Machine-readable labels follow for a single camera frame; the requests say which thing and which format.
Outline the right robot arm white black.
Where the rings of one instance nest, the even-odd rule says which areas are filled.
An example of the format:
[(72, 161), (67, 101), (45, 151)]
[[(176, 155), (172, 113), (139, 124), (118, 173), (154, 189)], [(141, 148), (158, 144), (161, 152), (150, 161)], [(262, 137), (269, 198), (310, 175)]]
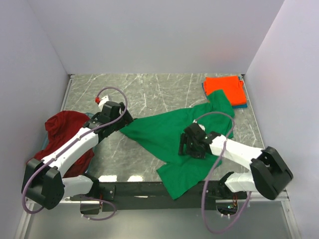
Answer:
[(274, 200), (294, 177), (275, 148), (255, 148), (217, 132), (206, 133), (204, 126), (196, 122), (180, 135), (178, 153), (201, 161), (208, 155), (222, 156), (248, 169), (246, 173), (229, 172), (219, 180), (217, 192), (225, 199), (250, 191)]

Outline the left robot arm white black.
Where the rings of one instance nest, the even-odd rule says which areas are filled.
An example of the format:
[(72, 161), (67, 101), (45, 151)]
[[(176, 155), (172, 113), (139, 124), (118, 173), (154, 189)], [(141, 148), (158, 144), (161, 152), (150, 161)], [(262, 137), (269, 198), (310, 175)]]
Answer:
[(42, 160), (31, 159), (26, 164), (22, 198), (29, 198), (48, 210), (67, 197), (83, 195), (88, 200), (100, 199), (100, 182), (82, 173), (65, 178), (66, 172), (87, 151), (113, 132), (133, 122), (127, 103), (107, 101), (100, 112), (86, 121), (79, 131), (59, 149)]

